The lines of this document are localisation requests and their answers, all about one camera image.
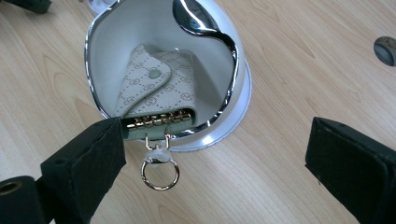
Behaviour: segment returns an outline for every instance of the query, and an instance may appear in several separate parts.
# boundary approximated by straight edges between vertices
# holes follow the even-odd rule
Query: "metal clasp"
[[[142,176],[143,182],[145,182],[145,184],[147,186],[149,186],[152,189],[159,190],[159,191],[171,189],[177,183],[177,181],[180,177],[180,171],[178,169],[177,163],[175,162],[175,160],[173,160],[173,157],[169,150],[169,147],[170,147],[169,142],[170,142],[170,135],[166,134],[165,135],[165,147],[161,146],[160,144],[155,144],[154,147],[152,147],[149,145],[149,138],[146,135],[146,148],[148,149],[148,153],[146,155],[146,158],[143,160],[141,176]],[[153,185],[146,178],[146,174],[145,174],[146,166],[148,166],[149,164],[164,164],[164,163],[168,163],[168,162],[171,162],[175,167],[175,171],[176,171],[175,179],[173,180],[173,182],[170,185],[165,186],[165,187],[159,187],[159,186]]]

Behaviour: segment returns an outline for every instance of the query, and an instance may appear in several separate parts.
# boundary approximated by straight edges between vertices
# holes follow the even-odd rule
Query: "white bowl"
[[[161,51],[186,49],[195,54],[198,119],[195,127],[172,136],[174,151],[208,147],[224,138],[244,117],[251,95],[250,71],[232,22],[214,1],[193,2],[213,19],[215,33],[229,39],[224,41],[210,32],[189,32],[174,16],[174,0],[118,0],[99,11],[86,37],[87,77],[105,118],[114,114],[129,56],[138,45]]]

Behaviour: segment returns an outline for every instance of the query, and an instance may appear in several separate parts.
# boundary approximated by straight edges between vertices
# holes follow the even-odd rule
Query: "chrome trim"
[[[102,116],[105,119],[111,118],[107,112],[103,109],[97,94],[96,90],[94,87],[94,84],[92,82],[92,75],[90,74],[91,71],[91,65],[89,64],[90,60],[90,55],[89,55],[89,49],[90,49],[90,42],[92,39],[92,34],[94,33],[96,29],[96,24],[99,23],[100,21],[104,20],[106,16],[108,16],[115,8],[120,6],[120,4],[125,1],[125,0],[117,0],[113,5],[109,7],[108,10],[104,11],[102,14],[98,15],[92,22],[86,38],[85,38],[85,49],[84,49],[84,59],[85,59],[85,68],[86,68],[86,75],[88,79],[88,84],[91,89],[92,93],[92,98],[94,102],[96,103],[96,106],[99,110],[99,112],[102,114]],[[184,16],[189,15],[190,19],[193,19],[194,21],[199,24],[197,27],[191,27],[191,25],[187,25],[185,21],[182,21],[181,19],[177,19],[177,13],[178,16],[180,16],[180,12],[183,13],[184,10]],[[203,124],[200,124],[196,126],[195,128],[188,129],[186,131],[183,131],[182,133],[177,133],[172,135],[172,138],[180,138],[184,136],[188,136],[194,133],[198,133],[211,125],[215,123],[215,121],[220,117],[220,115],[223,113],[227,105],[230,103],[231,97],[233,95],[233,90],[235,87],[235,82],[238,76],[238,70],[239,70],[239,50],[236,44],[234,43],[233,39],[224,34],[223,32],[220,31],[219,27],[217,26],[216,22],[214,19],[210,16],[210,14],[202,7],[201,4],[199,4],[195,0],[174,0],[173,3],[173,13],[176,22],[179,24],[180,28],[183,29],[185,32],[187,32],[190,35],[195,35],[199,37],[208,37],[208,38],[214,38],[219,41],[221,41],[229,50],[231,53],[231,56],[233,58],[233,76],[230,81],[228,90],[226,92],[226,95],[224,97],[223,103],[221,107],[219,108],[218,112],[209,120],[204,122]]]

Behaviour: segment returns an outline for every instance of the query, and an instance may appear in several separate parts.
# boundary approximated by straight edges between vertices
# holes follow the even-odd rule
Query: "silver ring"
[[[175,179],[170,185],[165,186],[165,187],[159,187],[159,186],[153,185],[151,182],[149,182],[149,180],[146,178],[146,174],[145,174],[146,166],[148,164],[151,164],[151,162],[149,162],[149,161],[143,161],[142,170],[141,170],[143,182],[145,182],[145,184],[147,186],[149,186],[150,188],[158,190],[158,191],[171,189],[177,183],[178,178],[180,177],[180,171],[178,169],[177,163],[174,160],[169,160],[169,161],[174,165],[175,171],[176,171]]]

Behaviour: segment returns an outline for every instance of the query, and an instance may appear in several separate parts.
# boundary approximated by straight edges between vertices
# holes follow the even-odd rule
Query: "wooden table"
[[[145,186],[145,149],[126,142],[128,163],[92,223],[356,223],[304,155],[314,116],[396,148],[396,68],[373,50],[396,37],[395,1],[218,2],[253,75],[246,117],[213,147],[175,154],[182,177],[166,192]],[[102,119],[84,68],[92,19],[77,0],[45,15],[0,4],[0,180],[39,178],[42,161]]]

